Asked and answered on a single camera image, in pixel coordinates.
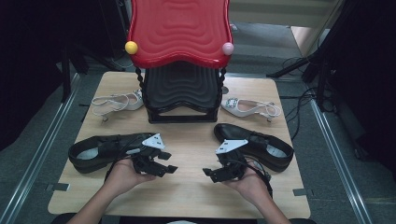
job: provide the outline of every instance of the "red wavy seat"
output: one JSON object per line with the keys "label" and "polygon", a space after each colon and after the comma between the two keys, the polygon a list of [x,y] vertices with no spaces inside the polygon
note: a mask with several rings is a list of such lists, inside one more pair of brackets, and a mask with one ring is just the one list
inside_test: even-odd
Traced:
{"label": "red wavy seat", "polygon": [[231,56],[222,46],[233,43],[228,5],[229,0],[132,0],[128,41],[138,46],[132,62],[141,68],[176,61],[225,67]]}

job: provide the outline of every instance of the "person's left hand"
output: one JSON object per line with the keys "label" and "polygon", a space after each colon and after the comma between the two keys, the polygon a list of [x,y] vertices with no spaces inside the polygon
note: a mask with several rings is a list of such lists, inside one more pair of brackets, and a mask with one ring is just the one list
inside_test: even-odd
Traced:
{"label": "person's left hand", "polygon": [[154,175],[141,175],[134,170],[131,159],[124,159],[114,164],[113,170],[108,175],[104,189],[110,190],[117,197],[136,185],[155,179]]}

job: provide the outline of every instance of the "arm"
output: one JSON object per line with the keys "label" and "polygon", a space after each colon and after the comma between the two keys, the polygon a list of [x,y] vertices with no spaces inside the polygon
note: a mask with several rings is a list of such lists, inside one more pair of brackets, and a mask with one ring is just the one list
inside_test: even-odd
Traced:
{"label": "arm", "polygon": [[256,206],[267,223],[290,223],[271,198],[265,184],[251,169],[247,168],[240,180],[224,181],[223,184],[235,189],[248,202]]}
{"label": "arm", "polygon": [[132,161],[118,161],[108,176],[105,184],[67,223],[94,223],[97,224],[110,203],[122,193],[136,185],[153,180],[153,175],[140,175],[134,171]]}

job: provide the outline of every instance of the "metal rail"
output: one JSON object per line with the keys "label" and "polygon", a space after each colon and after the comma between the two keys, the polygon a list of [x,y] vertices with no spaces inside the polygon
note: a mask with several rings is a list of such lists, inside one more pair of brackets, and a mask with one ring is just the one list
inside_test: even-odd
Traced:
{"label": "metal rail", "polygon": [[320,129],[323,132],[323,136],[326,140],[327,146],[329,147],[330,153],[332,154],[332,160],[334,161],[338,174],[341,177],[341,181],[343,182],[344,188],[346,189],[346,195],[352,205],[352,209],[355,212],[357,220],[361,224],[373,223],[369,211],[367,210],[363,198],[361,197],[361,193],[359,192],[359,189],[351,173],[349,172],[344,157],[341,154],[341,150],[337,145],[334,135],[332,134],[332,130],[330,128],[329,122],[326,119],[326,116],[319,110],[316,102],[311,101],[311,106],[318,120]]}
{"label": "metal rail", "polygon": [[14,223],[18,213],[23,206],[23,203],[30,192],[33,184],[35,183],[35,179],[37,178],[38,173],[40,172],[40,168],[44,163],[44,160],[47,158],[47,155],[50,151],[52,143],[58,134],[62,123],[64,122],[64,118],[67,115],[67,112],[70,108],[70,105],[73,103],[76,98],[76,93],[78,92],[78,87],[80,84],[80,77],[77,73],[75,73],[72,80],[72,90],[70,96],[66,99],[64,103],[62,103],[52,120],[49,128],[47,129],[46,134],[41,140],[40,145],[35,152],[29,166],[27,167],[20,183],[14,189],[14,193],[7,205],[6,210],[3,212],[3,215],[0,218],[0,223]]}

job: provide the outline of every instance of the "wooden table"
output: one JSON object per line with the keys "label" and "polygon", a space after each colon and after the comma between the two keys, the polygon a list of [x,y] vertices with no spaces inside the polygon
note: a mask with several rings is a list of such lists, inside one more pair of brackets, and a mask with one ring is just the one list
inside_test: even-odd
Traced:
{"label": "wooden table", "polygon": [[[276,84],[272,79],[226,77],[224,85],[230,92],[223,99],[237,97],[256,101],[272,101],[281,106]],[[128,93],[139,89],[136,74],[107,72],[99,84],[95,96]],[[172,113],[187,113],[180,108]],[[231,123],[251,131],[274,135],[291,145],[288,127],[282,115],[267,122],[264,117],[253,115],[238,118],[219,109],[218,123]],[[143,217],[223,217],[262,218],[256,208],[236,191],[221,183],[213,183],[203,168],[218,169],[215,150],[220,142],[213,134],[216,122],[150,124],[145,107],[136,111],[113,112],[107,122],[90,112],[85,118],[77,140],[94,135],[160,133],[172,154],[168,161],[157,160],[163,165],[178,167],[174,174],[157,177],[118,197],[107,208],[108,215]],[[55,191],[49,202],[52,214],[77,212],[102,186],[107,168],[89,174],[80,174],[67,161],[59,183],[70,184],[68,191]],[[306,196],[294,196],[294,189],[303,189],[303,182],[294,157],[288,169],[272,175],[274,200],[286,217],[309,217]]]}

